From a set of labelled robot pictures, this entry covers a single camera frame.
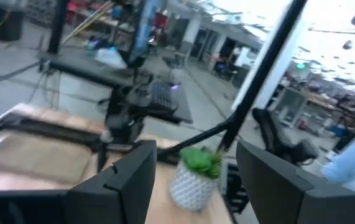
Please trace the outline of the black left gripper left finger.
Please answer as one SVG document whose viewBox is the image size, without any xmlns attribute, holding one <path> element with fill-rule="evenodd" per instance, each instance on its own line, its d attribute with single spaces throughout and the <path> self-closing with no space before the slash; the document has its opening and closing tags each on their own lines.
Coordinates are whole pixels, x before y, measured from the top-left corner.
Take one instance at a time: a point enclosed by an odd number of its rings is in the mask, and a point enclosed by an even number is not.
<svg viewBox="0 0 355 224">
<path fill-rule="evenodd" d="M 69 190 L 0 191 L 0 224 L 144 224 L 156 162 L 156 141 L 146 140 Z"/>
</svg>

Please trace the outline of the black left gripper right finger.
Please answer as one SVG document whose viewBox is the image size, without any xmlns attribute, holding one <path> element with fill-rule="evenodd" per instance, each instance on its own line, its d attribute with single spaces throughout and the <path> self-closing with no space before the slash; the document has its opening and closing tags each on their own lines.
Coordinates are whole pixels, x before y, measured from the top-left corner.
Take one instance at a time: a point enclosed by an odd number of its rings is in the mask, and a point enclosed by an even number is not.
<svg viewBox="0 0 355 224">
<path fill-rule="evenodd" d="M 355 224 L 355 191 L 245 141 L 236 160 L 259 224 Z"/>
</svg>

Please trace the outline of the black office chair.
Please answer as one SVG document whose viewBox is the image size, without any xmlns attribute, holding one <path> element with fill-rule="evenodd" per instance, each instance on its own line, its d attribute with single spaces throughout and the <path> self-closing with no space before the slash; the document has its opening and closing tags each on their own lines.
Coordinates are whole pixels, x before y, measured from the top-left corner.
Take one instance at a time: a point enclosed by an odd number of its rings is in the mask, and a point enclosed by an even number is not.
<svg viewBox="0 0 355 224">
<path fill-rule="evenodd" d="M 271 111 L 254 108 L 252 117 L 259 125 L 266 151 L 296 166 L 310 165 L 318 158 L 318 149 L 309 140 L 293 143 Z"/>
</svg>

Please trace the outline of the tan folded cloth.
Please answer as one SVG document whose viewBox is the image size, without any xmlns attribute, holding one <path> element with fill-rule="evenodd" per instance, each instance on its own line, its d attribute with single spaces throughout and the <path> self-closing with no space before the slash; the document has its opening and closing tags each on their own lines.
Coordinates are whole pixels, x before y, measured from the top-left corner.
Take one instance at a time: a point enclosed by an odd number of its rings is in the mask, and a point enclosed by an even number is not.
<svg viewBox="0 0 355 224">
<path fill-rule="evenodd" d="M 78 184 L 90 165 L 88 147 L 20 131 L 0 131 L 0 190 Z"/>
</svg>

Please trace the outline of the succulent in white pot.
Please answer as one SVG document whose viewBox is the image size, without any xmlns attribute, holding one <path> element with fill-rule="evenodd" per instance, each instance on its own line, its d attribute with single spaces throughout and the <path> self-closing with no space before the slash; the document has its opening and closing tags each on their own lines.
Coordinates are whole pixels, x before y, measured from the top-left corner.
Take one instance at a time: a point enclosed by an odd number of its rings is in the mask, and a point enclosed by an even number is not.
<svg viewBox="0 0 355 224">
<path fill-rule="evenodd" d="M 203 210 L 210 201 L 221 175 L 222 154 L 207 147 L 186 147 L 170 184 L 175 204 L 192 212 Z"/>
</svg>

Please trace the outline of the black keyboard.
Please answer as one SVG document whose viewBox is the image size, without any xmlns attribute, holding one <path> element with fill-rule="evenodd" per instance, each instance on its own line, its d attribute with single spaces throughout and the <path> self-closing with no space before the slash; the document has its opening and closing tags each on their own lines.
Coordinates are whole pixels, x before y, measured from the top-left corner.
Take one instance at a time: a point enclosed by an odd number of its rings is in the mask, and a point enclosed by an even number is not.
<svg viewBox="0 0 355 224">
<path fill-rule="evenodd" d="M 170 86 L 164 82 L 154 82 L 151 96 L 152 101 L 147 107 L 149 116 L 174 124 L 193 123 L 187 94 L 181 85 Z"/>
</svg>

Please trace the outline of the grey side desk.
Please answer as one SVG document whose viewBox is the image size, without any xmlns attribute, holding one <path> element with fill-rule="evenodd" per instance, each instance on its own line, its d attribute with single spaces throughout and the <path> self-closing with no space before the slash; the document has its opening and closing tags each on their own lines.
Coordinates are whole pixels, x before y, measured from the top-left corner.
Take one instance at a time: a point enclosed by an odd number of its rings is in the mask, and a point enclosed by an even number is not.
<svg viewBox="0 0 355 224">
<path fill-rule="evenodd" d="M 139 80 L 146 80 L 146 78 L 140 78 L 138 68 L 110 67 L 95 60 L 84 50 L 66 49 L 59 54 L 41 51 L 39 57 L 44 61 L 49 61 L 49 67 L 52 69 L 110 88 L 133 86 Z"/>
</svg>

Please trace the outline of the black desk pole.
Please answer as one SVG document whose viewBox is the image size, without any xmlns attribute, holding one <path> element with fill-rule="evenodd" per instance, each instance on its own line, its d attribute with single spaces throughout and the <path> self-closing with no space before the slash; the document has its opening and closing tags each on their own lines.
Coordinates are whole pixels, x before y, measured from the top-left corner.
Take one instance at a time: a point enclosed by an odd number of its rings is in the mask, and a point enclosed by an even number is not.
<svg viewBox="0 0 355 224">
<path fill-rule="evenodd" d="M 58 54 L 63 34 L 63 26 L 67 16 L 68 2 L 69 0 L 57 0 L 52 22 L 51 37 L 47 49 L 47 52 L 50 54 Z"/>
</svg>

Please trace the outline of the blue vertical banner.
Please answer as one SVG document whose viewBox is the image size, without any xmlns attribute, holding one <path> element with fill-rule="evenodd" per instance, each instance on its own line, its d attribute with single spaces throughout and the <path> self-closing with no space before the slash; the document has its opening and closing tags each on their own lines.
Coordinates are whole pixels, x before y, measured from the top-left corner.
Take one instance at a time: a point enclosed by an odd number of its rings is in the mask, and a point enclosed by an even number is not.
<svg viewBox="0 0 355 224">
<path fill-rule="evenodd" d="M 141 0 L 135 17 L 134 35 L 130 47 L 129 61 L 144 55 L 147 43 L 157 13 L 159 0 Z"/>
</svg>

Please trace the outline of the black bin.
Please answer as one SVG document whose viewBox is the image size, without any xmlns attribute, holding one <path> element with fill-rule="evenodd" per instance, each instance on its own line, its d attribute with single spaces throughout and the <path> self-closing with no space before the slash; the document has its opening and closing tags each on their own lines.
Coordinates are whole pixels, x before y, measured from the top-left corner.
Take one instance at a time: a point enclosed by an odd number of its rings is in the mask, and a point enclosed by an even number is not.
<svg viewBox="0 0 355 224">
<path fill-rule="evenodd" d="M 13 42 L 21 38 L 24 21 L 23 9 L 0 6 L 0 41 Z"/>
</svg>

